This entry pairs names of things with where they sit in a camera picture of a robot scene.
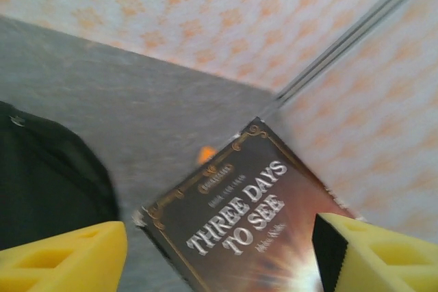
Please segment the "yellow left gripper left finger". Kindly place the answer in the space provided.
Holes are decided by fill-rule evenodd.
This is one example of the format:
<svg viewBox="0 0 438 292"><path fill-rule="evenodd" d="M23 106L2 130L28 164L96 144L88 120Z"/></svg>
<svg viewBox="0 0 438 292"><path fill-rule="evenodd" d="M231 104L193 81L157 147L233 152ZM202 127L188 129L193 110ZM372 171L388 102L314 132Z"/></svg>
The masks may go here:
<svg viewBox="0 0 438 292"><path fill-rule="evenodd" d="M123 222L104 222L0 251L0 292L117 292Z"/></svg>

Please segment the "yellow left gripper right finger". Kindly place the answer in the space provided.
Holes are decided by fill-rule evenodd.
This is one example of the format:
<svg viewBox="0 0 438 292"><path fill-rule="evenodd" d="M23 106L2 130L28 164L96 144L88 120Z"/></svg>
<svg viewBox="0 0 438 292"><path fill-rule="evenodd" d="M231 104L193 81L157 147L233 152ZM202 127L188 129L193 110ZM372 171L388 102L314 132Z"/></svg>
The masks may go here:
<svg viewBox="0 0 438 292"><path fill-rule="evenodd" d="M438 292L438 244L319 213L313 249L324 292Z"/></svg>

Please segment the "black fabric backpack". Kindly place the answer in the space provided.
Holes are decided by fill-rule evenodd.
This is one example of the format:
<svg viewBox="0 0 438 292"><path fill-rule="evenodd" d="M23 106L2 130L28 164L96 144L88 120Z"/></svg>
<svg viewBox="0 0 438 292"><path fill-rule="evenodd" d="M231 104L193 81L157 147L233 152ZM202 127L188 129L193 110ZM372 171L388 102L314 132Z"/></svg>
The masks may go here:
<svg viewBox="0 0 438 292"><path fill-rule="evenodd" d="M118 220L109 172L88 145L0 101L0 250Z"/></svg>

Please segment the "dark Three Days book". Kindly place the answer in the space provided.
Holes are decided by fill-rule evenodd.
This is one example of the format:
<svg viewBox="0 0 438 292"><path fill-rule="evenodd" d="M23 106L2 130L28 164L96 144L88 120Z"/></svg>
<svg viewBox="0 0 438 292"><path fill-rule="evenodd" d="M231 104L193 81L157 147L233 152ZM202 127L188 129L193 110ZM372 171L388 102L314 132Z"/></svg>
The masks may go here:
<svg viewBox="0 0 438 292"><path fill-rule="evenodd" d="M324 292L318 213L355 216L255 118L133 220L194 292Z"/></svg>

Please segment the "orange book with photo cover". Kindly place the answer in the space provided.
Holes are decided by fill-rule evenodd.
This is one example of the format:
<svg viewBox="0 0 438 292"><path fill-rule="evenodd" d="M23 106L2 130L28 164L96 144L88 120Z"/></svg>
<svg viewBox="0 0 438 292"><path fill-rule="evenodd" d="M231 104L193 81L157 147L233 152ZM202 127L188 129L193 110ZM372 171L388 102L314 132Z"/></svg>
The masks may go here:
<svg viewBox="0 0 438 292"><path fill-rule="evenodd" d="M217 150L212 146L202 146L199 150L198 156L196 158L197 165L203 165L207 163L212 157L217 153Z"/></svg>

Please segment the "aluminium frame post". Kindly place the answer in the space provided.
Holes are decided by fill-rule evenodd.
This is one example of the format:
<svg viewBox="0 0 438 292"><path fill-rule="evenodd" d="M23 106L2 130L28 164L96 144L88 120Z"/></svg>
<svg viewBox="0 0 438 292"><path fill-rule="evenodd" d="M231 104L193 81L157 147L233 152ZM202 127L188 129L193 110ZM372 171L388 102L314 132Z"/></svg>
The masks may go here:
<svg viewBox="0 0 438 292"><path fill-rule="evenodd" d="M376 26L407 0L379 0L354 25L298 74L274 98L268 109L274 111L290 101L297 93L318 78L327 68L365 38Z"/></svg>

